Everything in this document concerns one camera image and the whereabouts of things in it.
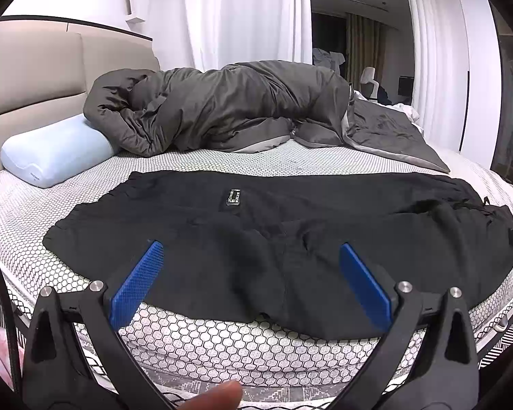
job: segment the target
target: black garment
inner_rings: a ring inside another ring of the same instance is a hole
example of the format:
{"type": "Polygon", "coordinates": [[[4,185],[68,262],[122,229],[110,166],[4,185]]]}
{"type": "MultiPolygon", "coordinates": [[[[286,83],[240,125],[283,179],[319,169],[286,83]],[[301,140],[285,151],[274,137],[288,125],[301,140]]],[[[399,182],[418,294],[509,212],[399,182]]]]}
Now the black garment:
{"type": "Polygon", "coordinates": [[[380,333],[340,273],[341,244],[421,291],[459,286],[475,306],[513,267],[509,227],[507,206],[485,206],[446,176],[160,171],[132,173],[77,205],[44,245],[75,272],[106,280],[157,240],[165,261],[148,303],[196,319],[265,313],[291,330],[347,339],[380,333]],[[239,205],[228,205],[231,190],[239,205]]]}
{"type": "Polygon", "coordinates": [[[376,95],[376,97],[378,97],[378,103],[380,103],[381,105],[393,105],[392,101],[388,98],[388,93],[381,86],[378,87],[378,94],[376,95]]]}

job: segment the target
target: memory foam pillow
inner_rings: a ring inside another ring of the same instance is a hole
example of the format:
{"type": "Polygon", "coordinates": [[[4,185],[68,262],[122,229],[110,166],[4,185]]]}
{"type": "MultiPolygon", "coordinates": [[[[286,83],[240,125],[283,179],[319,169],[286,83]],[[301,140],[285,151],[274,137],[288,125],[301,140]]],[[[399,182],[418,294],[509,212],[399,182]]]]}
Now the memory foam pillow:
{"type": "Polygon", "coordinates": [[[0,150],[0,160],[21,180],[49,188],[104,162],[117,151],[79,114],[8,138],[0,150]]]}

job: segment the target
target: beige headboard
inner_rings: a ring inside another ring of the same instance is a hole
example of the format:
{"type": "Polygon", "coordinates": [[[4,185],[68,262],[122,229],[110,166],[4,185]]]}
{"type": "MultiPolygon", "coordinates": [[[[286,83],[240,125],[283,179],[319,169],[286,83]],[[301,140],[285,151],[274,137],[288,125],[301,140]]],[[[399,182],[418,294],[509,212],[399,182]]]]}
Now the beige headboard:
{"type": "Polygon", "coordinates": [[[121,68],[159,70],[152,41],[72,22],[0,21],[0,148],[80,114],[94,80],[121,68]]]}

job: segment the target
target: cable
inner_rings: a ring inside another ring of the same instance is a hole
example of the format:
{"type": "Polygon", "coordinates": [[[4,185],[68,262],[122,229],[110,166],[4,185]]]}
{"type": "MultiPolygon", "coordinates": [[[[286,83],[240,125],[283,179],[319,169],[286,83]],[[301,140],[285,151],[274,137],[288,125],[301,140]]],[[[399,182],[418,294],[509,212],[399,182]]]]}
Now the cable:
{"type": "Polygon", "coordinates": [[[8,287],[2,270],[0,269],[0,303],[4,313],[6,334],[8,336],[8,353],[10,356],[11,379],[14,385],[14,392],[21,396],[21,365],[19,363],[19,348],[17,346],[17,332],[15,327],[14,312],[8,294],[8,287]]]}

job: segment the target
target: mattress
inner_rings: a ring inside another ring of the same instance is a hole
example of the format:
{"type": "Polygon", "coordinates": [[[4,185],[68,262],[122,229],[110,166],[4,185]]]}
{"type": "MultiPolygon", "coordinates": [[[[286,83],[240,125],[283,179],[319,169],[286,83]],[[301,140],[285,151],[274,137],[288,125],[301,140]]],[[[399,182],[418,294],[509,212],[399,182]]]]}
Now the mattress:
{"type": "MultiPolygon", "coordinates": [[[[513,213],[513,186],[457,153],[434,148],[450,167],[450,176],[465,179],[481,197],[496,205],[506,204],[513,213]]],[[[2,171],[0,264],[12,296],[29,317],[43,286],[66,292],[83,289],[89,283],[42,246],[47,230],[76,204],[96,201],[132,171],[162,169],[256,176],[439,174],[348,148],[309,149],[293,140],[256,154],[197,150],[144,159],[122,152],[46,190],[2,171]]],[[[498,290],[470,312],[477,348],[510,312],[513,269],[498,290]]],[[[78,333],[90,363],[106,378],[83,326],[78,326],[78,333]]],[[[258,408],[322,407],[355,376],[378,342],[323,341],[263,317],[250,324],[189,319],[145,303],[120,334],[152,380],[173,400],[205,392],[213,383],[236,379],[245,387],[244,406],[258,408]]],[[[408,372],[423,335],[423,330],[414,333],[391,387],[408,372]]]]}

